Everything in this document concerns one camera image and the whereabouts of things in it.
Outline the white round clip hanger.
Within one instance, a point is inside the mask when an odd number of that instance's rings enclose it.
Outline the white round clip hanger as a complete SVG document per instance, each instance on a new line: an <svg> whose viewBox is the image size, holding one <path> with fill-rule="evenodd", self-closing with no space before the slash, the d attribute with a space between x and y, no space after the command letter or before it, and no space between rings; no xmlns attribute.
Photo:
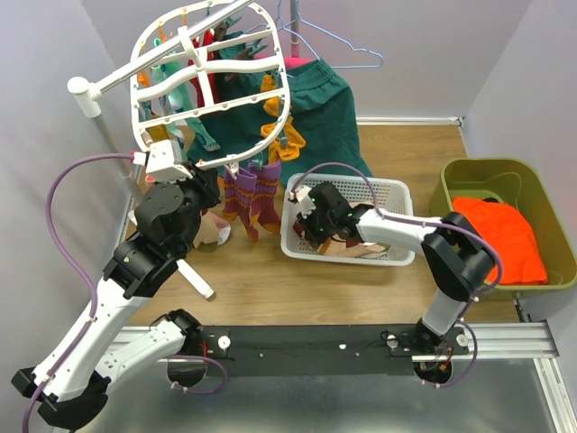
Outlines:
<svg viewBox="0 0 577 433"><path fill-rule="evenodd" d="M197 24L190 27L178 28L178 34L163 42L161 45L141 53L143 44L158 27L158 25L178 17L180 14L189 14L197 10L207 8L210 5L221 5L223 8L210 14ZM239 37L226 41L213 42L207 46L195 47L193 40L203 35L225 19L233 16L243 8L248 7L267 21L265 29L261 32L246 33ZM236 46L243 42L257 41L270 37L274 45L274 53L269 57L258 60L210 60L208 54L213 51ZM190 66L181 69L173 75L163 79L160 83L151 87L143 88L137 82L137 74L148 67L175 62L188 58L193 61ZM214 95L210 86L209 77L221 73L278 73L279 84L273 90L261 92L252 96L240 97L221 103L214 101ZM135 44L131 61L122 68L112 73L109 77L95 84L95 90L104 92L113 84L118 84L123 79L129 79L131 84L130 99L132 105L132 129L135 141L140 150L134 156L134 163L145 166L147 173L159 181L176 181L190 179L192 175L184 167L184 160L180 154L179 146L170 140L155 143L151 140L147 129L157 125L168 125L179 120L198 118L214 112L226 111L238 106L253 105L261 101L277 98L279 100L279 115L275 127L270 134L260 140L245 152L229 154L223 158L211 161L200 161L196 166L200 170L208 170L223 166L231 176L235 176L239 170L239 162L245 161L252 156L265 151L270 144L284 131L284 126L290 115L290 91L286 65L279 44L276 26L271 16L253 1L202 1L188 5L179 10L175 9L164 14L156 23L152 23L142 33L141 39ZM165 115L148 121L139 120L139 107L143 102L165 97L179 86L197 78L200 86L200 94L204 98L205 105L200 108L191 108L181 113Z"/></svg>

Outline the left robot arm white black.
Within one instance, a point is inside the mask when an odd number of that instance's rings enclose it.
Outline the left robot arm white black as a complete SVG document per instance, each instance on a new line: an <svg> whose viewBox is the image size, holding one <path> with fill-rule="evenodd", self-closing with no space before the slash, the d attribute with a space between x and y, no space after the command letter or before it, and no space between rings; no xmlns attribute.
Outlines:
<svg viewBox="0 0 577 433"><path fill-rule="evenodd" d="M110 345L127 321L179 270L204 211L220 202L218 172L188 161L182 180L157 181L134 210L135 232L115 248L90 301L53 352L17 371L11 383L51 427L83 428L113 388L164 357L200 358L201 324L184 309L163 315L149 333L121 349Z"/></svg>

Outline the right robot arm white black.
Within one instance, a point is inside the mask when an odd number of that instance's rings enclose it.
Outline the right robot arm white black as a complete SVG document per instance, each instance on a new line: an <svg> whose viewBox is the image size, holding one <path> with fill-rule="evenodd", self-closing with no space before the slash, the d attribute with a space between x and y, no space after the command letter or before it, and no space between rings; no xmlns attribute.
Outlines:
<svg viewBox="0 0 577 433"><path fill-rule="evenodd" d="M354 246L385 244L425 257L437 293L413 332L417 347L428 354L447 343L447 334L481 293L492 271L498 283L504 264L462 214L444 218L409 217L369 204L352 206L330 182L290 191L296 209L296 232L319 246L339 240Z"/></svg>

